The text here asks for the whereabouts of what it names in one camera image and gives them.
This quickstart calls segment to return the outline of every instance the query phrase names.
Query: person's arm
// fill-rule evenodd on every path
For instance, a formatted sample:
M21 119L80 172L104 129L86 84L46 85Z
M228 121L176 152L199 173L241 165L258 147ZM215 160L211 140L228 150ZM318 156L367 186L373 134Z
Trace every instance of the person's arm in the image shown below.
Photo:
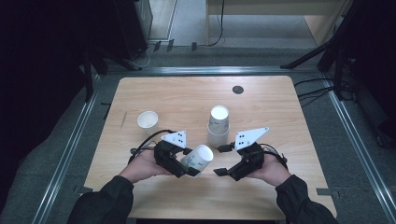
M329 209L309 199L306 183L296 175L291 175L274 156L265 154L262 168L247 177L261 179L276 187L276 203L292 223L338 223Z
M170 175L157 165L152 150L145 150L98 192L83 194L67 223L122 223L131 212L134 184L154 175Z

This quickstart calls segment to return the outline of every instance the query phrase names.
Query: hand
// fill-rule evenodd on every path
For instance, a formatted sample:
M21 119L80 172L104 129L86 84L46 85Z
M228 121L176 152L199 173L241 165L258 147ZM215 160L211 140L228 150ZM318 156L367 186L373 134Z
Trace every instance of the hand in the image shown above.
M247 175L247 177L261 179L275 187L285 182L290 176L289 171L275 156L270 154L264 154L264 164L261 169Z
M153 150L144 150L136 156L119 174L131 183L148 179L154 175L171 175L168 171L157 165Z

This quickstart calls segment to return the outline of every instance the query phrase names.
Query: wooden table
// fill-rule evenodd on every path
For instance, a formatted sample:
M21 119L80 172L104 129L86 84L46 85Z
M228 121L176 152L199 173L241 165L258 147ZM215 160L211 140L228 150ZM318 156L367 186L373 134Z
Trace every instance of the wooden table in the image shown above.
M241 86L242 94L233 93ZM187 146L206 144L207 122L214 105L230 110L229 142L237 131L269 127L266 143L289 160L290 172L308 184L313 201L336 216L318 156L291 79L276 77L127 77L120 81L85 186L99 190L126 165L132 147L146 138L136 119L146 110L159 115L160 129L187 131ZM219 154L197 178L156 176L135 184L130 217L199 219L284 219L274 187L244 178L235 182L213 170L240 161L236 152Z
M206 44L209 44L209 15L221 14L221 2L206 0ZM332 28L351 3L352 0L227 0L224 15L304 15L319 46L332 35Z

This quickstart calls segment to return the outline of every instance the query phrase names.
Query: upside-down paper cup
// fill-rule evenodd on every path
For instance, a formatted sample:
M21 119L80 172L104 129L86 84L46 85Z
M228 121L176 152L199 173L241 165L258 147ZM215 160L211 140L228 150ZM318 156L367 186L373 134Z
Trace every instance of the upside-down paper cup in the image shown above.
M227 145L228 133L230 132L230 126L225 133L215 134L210 131L209 125L207 126L207 144L210 147L218 148L220 146Z
M224 105L215 105L210 111L208 128L213 134L224 134L229 130L229 111Z

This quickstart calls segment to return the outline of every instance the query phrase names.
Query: wire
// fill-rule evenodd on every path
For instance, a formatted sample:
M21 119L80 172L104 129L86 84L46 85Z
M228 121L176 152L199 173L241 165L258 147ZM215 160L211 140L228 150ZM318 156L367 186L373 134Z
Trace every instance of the wire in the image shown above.
M221 27L221 31L223 31L222 23L221 23L220 20L219 20L219 15L216 15L216 17L217 17L217 19L218 19L218 24L219 24L219 26ZM225 44L225 38L224 38L224 36L222 36L222 34L220 34L220 38L223 39L223 43L222 43L222 46L223 46L223 45Z
M146 143L151 140L153 137L155 137L156 135L160 134L160 133L175 133L172 130L160 130L152 135L150 135L145 141L143 141L142 144L140 144L140 146L138 148L131 148L130 151L132 153L132 158L135 158L138 154L140 154L142 151L144 150L155 150L154 149L150 149L150 148L144 148L144 146L146 145Z
M333 79L333 78L325 78L325 77L322 77L322 78L314 78L314 79L308 79L308 80L304 80L304 81L297 82L296 84L294 84L294 87L296 87L296 86L298 86L298 85L300 85L300 84L306 83L306 82L319 81L319 80L330 80L330 81L333 81L334 79Z
M276 149L274 148L274 147L271 147L270 145L268 145L268 144L264 144L264 143L260 143L259 144L260 146L265 146L265 147L269 147L269 148L271 148L276 154L278 154L279 155L279 153L277 153L277 151L276 151Z
M321 91L332 91L332 90L333 90L333 87L325 87L325 88L321 88L321 89L318 89L318 90L315 90L315 91L309 91L309 92L306 92L306 93L299 94L298 98L306 96L306 95L311 95L313 93L321 92Z
M304 106L306 106L306 105L311 104L312 102L316 101L318 98L324 96L324 94L326 94L326 93L328 93L328 92L330 92L330 91L325 91L325 92L323 92L323 93L322 93L321 95L319 95L319 96L310 96L310 97L306 97L305 99L312 98L312 97L315 97L315 98L314 98L313 100L309 101L308 103L305 103L304 105L301 105L301 107L304 107Z
M303 101L303 100L306 100L306 99L311 99L311 98L317 98L317 97L320 97L320 96L322 96L322 94L323 94L323 93L326 93L326 92L329 92L329 91L324 91L324 92L322 92L320 95L311 95L311 96L305 96L305 97L303 97L303 98L299 99L299 101Z
M213 47L213 46L215 46L215 45L217 45L219 43L219 41L221 40L222 35L223 35L223 17L224 17L224 0L222 0L222 4L221 4L221 22L220 22L221 30L220 30L219 39L213 44L210 44L210 45L198 45L198 46L201 46L201 47Z
M129 60L128 63L131 64L131 65L134 65L136 67L139 67L139 68L144 68L144 67L148 66L149 63L151 62L151 59L150 59L149 54L148 54L148 50L151 49L151 48L154 48L154 46L155 45L151 45L150 47L146 48L145 53L146 53L146 57L148 58L148 61L145 64L139 65L137 63L132 62L132 60ZM133 60L136 60L138 57L140 57L140 55L141 55L141 53L139 55L137 55Z

